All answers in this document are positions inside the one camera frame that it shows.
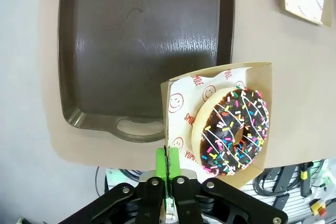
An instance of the baking tray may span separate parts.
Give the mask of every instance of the baking tray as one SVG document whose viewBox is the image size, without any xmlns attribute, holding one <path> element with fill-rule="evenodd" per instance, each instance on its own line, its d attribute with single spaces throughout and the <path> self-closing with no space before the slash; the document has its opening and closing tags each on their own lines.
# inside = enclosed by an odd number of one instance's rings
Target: baking tray
<svg viewBox="0 0 336 224">
<path fill-rule="evenodd" d="M 163 139 L 117 124 L 161 121 L 160 83 L 230 63 L 233 31 L 234 0 L 60 0 L 64 118 L 131 142 Z"/>
</svg>

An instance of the donut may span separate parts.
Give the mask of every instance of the donut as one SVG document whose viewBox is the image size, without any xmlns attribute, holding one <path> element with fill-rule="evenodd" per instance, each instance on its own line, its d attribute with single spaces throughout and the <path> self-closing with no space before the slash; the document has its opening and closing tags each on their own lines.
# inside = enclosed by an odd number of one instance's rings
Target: donut
<svg viewBox="0 0 336 224">
<path fill-rule="evenodd" d="M 268 125 L 269 113 L 260 92 L 220 89 L 196 116 L 191 139 L 194 155 L 208 173 L 233 175 L 261 151 Z"/>
</svg>

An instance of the yellow sprinkle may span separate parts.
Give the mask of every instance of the yellow sprinkle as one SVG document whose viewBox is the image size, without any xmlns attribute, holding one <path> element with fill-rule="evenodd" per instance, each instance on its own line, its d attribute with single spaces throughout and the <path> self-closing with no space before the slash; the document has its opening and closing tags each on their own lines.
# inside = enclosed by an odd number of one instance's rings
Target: yellow sprinkle
<svg viewBox="0 0 336 224">
<path fill-rule="evenodd" d="M 209 155 L 213 158 L 213 159 L 216 159 L 216 157 L 217 157 L 217 154 L 212 154 L 212 153 L 209 153 Z"/>
</svg>

